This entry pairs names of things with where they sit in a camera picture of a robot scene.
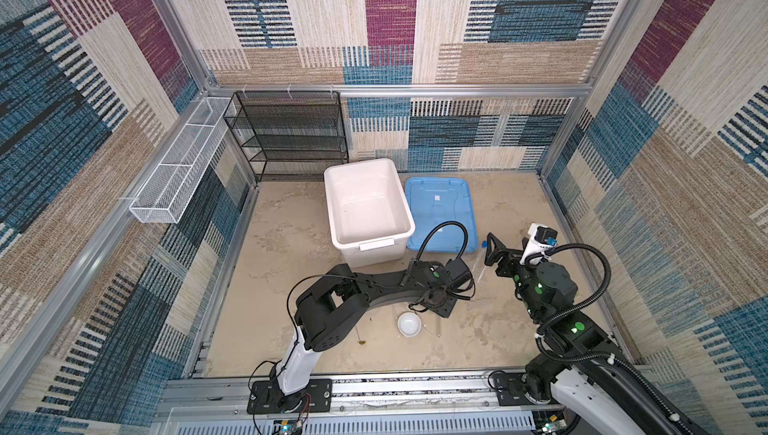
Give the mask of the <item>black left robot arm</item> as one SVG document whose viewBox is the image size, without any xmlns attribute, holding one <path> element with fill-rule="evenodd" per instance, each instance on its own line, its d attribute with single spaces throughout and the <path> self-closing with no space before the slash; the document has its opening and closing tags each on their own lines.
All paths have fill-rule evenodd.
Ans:
<svg viewBox="0 0 768 435">
<path fill-rule="evenodd" d="M 448 262 L 424 261 L 431 238 L 440 230 L 456 227 L 463 235 L 457 255 Z M 402 271 L 366 274 L 339 264 L 323 275 L 307 277 L 313 284 L 286 311 L 293 325 L 293 338 L 286 355 L 272 368 L 272 387 L 285 397 L 302 392 L 322 352 L 349 335 L 360 319 L 380 306 L 406 303 L 417 313 L 432 312 L 447 319 L 459 301 L 474 297 L 476 283 L 462 256 L 469 232 L 458 221 L 435 226 L 416 256 Z"/>
</svg>

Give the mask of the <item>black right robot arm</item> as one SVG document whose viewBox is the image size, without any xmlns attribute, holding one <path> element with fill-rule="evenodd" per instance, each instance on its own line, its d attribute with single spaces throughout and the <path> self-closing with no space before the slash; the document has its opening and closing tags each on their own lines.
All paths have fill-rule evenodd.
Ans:
<svg viewBox="0 0 768 435">
<path fill-rule="evenodd" d="M 607 257 L 584 243 L 556 241 L 556 230 L 532 225 L 520 249 L 489 234 L 484 263 L 515 283 L 515 296 L 536 325 L 538 355 L 525 367 L 526 398 L 555 401 L 601 434 L 702 434 L 704 428 L 673 404 L 624 355 L 586 313 L 607 292 L 612 270 Z M 554 255 L 585 251 L 601 263 L 598 288 L 581 302 L 578 287 Z"/>
</svg>

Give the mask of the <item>white ceramic crucible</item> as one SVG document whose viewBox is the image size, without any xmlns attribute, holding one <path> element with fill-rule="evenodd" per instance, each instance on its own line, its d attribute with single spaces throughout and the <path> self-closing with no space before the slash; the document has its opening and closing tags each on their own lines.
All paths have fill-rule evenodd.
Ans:
<svg viewBox="0 0 768 435">
<path fill-rule="evenodd" d="M 413 338 L 420 334 L 423 328 L 423 323 L 416 313 L 402 313 L 397 318 L 397 328 L 402 336 Z"/>
</svg>

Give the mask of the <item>blue plastic lid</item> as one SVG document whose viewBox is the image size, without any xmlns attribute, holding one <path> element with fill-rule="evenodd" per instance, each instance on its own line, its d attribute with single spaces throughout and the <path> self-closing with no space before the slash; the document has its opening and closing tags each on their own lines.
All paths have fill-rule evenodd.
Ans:
<svg viewBox="0 0 768 435">
<path fill-rule="evenodd" d="M 459 222 L 467 229 L 465 255 L 477 250 L 477 224 L 466 180 L 411 177 L 405 182 L 405 196 L 415 222 L 415 231 L 407 243 L 409 250 L 417 252 L 430 231 L 446 221 Z"/>
</svg>

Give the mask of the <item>long metal spatula rod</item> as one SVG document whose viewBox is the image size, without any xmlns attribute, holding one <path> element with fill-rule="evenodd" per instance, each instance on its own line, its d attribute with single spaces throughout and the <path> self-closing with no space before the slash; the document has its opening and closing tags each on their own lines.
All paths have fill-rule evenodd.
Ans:
<svg viewBox="0 0 768 435">
<path fill-rule="evenodd" d="M 357 327 L 357 325 L 355 325 L 354 330 L 355 330 L 355 334 L 356 334 L 356 337 L 357 337 L 358 344 L 361 345 L 361 346 L 365 345 L 367 342 L 366 342 L 366 340 L 364 340 L 362 338 L 362 336 L 360 334 L 360 331 L 359 331 L 359 328 Z"/>
</svg>

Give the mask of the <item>white plastic bin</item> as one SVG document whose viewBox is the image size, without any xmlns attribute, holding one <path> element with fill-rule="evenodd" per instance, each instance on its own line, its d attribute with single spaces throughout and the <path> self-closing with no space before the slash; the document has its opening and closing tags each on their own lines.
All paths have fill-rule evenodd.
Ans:
<svg viewBox="0 0 768 435">
<path fill-rule="evenodd" d="M 360 268 L 405 256 L 415 222 L 392 160 L 329 167 L 324 186 L 332 244 L 345 263 Z"/>
</svg>

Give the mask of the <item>aluminium mounting rail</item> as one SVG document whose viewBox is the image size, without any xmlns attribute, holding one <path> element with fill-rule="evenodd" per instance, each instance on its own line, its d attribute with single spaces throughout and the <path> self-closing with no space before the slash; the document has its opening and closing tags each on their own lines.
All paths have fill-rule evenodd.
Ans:
<svg viewBox="0 0 768 435">
<path fill-rule="evenodd" d="M 330 410 L 324 415 L 479 412 L 504 410 L 488 382 L 488 369 L 328 374 Z M 246 377 L 174 380 L 166 384 L 154 423 L 249 421 Z"/>
</svg>

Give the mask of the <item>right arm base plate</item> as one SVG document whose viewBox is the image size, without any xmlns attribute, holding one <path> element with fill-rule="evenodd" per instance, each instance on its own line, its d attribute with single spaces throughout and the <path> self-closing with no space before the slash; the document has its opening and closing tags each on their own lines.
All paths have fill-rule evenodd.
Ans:
<svg viewBox="0 0 768 435">
<path fill-rule="evenodd" d="M 487 382 L 500 406 L 557 404 L 551 391 L 551 379 L 536 373 L 494 370 L 488 375 Z"/>
</svg>

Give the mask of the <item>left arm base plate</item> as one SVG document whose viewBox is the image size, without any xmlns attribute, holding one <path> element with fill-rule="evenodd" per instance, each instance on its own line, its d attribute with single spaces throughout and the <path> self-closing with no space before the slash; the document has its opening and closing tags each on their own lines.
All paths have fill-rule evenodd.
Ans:
<svg viewBox="0 0 768 435">
<path fill-rule="evenodd" d="M 333 381 L 311 378 L 298 392 L 284 394 L 276 381 L 254 381 L 246 411 L 249 415 L 326 413 L 330 411 Z"/>
</svg>

